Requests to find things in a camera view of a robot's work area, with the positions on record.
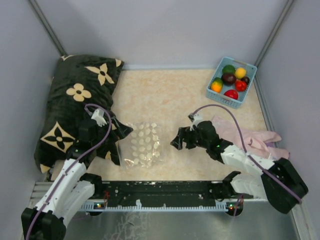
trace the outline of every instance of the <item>wall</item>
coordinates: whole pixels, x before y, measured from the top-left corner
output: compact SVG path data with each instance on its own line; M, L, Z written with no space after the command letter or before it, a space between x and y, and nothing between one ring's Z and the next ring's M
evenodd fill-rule
M0 7L0 238L18 239L39 171L33 158L59 54L28 1Z
M38 0L69 54L131 69L254 63L286 0Z
M309 187L304 201L315 226L320 222L319 11L318 0L296 1L258 68L275 129Z

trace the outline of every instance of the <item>basket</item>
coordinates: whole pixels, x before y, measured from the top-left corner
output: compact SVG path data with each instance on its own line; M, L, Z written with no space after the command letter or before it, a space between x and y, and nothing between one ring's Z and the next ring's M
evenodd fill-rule
M222 90L220 93L212 91L210 89L211 84L213 83L215 78L221 78L222 76L222 69L226 66L226 65L232 65L234 66L236 69L237 68L244 68L246 70L246 76L249 77L250 79L250 83L249 85L246 87L245 91L238 91L238 99L235 100L233 98L230 98L228 96L225 96L225 92L233 89L236 90L235 84L231 85L231 86L227 86L227 85L223 85ZM214 75L210 81L210 83L208 84L208 87L206 88L206 97L208 99L212 99L215 100L219 103L222 103L224 105L227 105L231 108L237 109L241 106L241 104L245 101L247 93L255 79L255 75L257 72L257 67L245 62L241 62L241 61L236 61L233 58L230 57L223 57L222 60L219 63L219 66L217 67L217 69L214 72Z

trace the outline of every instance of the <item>pillow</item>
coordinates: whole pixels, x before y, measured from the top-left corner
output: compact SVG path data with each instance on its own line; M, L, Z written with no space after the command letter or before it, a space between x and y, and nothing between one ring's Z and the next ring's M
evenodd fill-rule
M112 119L112 131L97 149L97 156L120 165L116 142L133 131L110 111L123 65L117 59L92 55L68 55L58 60L46 104L44 127L34 152L36 165L43 173L53 167L56 160L66 159L68 148L77 138L79 124L90 118L84 110L88 103L105 108ZM108 124L99 127L94 144L104 137L107 129Z

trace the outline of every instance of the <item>yellow lemon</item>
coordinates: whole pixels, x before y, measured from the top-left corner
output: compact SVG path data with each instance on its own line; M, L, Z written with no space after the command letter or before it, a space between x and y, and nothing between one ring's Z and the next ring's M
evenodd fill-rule
M237 79L242 79L244 76L246 76L247 71L243 68L243 67L239 67L237 68L237 70L235 70L235 77Z

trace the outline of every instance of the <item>clear plastic bag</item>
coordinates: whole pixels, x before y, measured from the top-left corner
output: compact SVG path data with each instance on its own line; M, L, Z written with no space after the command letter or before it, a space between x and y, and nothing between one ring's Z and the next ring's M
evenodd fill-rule
M120 165L123 168L149 168L163 161L163 133L156 122L127 124L133 132L118 142Z

